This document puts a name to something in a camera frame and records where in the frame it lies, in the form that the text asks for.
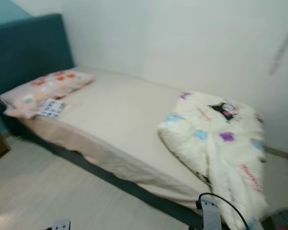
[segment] power cord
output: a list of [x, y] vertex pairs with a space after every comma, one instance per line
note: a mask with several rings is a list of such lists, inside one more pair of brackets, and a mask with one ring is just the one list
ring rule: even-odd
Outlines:
[[244, 217], [242, 216], [242, 214], [238, 211], [238, 209], [233, 204], [231, 204], [229, 201], [227, 201], [223, 197], [221, 197], [221, 196], [219, 196], [217, 194], [214, 194], [214, 193], [202, 193], [202, 194], [200, 194], [200, 196], [198, 197], [198, 203], [199, 204], [201, 204], [201, 198], [204, 195], [216, 196], [216, 197], [220, 198], [221, 200], [225, 201], [226, 203], [228, 203], [238, 213], [238, 215], [240, 216], [240, 218], [242, 219], [242, 221], [243, 221], [243, 223], [245, 225], [246, 230], [250, 230], [250, 228], [249, 228], [248, 224], [246, 223]]

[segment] white blanket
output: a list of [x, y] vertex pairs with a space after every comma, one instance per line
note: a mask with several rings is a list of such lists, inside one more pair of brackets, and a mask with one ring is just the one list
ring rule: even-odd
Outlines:
[[[182, 93], [158, 126], [167, 147], [248, 223], [266, 211], [263, 195], [263, 119], [245, 104], [199, 92]], [[217, 199], [232, 230], [244, 229], [234, 209]]]

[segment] teal wall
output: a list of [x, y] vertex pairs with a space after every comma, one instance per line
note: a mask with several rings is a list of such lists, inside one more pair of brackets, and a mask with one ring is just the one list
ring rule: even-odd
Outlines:
[[[30, 15], [16, 6], [10, 0], [0, 0], [0, 24], [29, 18]], [[6, 131], [6, 127], [0, 120], [0, 132]]]

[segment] bed frame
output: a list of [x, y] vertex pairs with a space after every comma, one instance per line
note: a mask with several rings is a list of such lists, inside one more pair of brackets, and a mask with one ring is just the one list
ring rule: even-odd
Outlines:
[[[72, 67], [74, 62], [60, 14], [0, 25], [0, 94], [42, 75]], [[201, 227], [203, 218], [192, 210], [160, 198], [135, 183], [119, 179], [89, 163], [75, 151], [42, 140], [17, 119], [5, 116], [4, 110], [0, 103], [0, 117], [14, 136], [43, 146], [189, 226]]]

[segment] beige bed sheet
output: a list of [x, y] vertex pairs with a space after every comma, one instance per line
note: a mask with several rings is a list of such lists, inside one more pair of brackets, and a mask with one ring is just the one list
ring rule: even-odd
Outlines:
[[117, 177], [195, 209], [198, 195], [209, 187], [169, 152], [156, 132], [180, 92], [114, 72], [77, 69], [93, 73], [96, 80], [64, 99], [69, 108], [60, 119], [38, 116], [22, 122]]

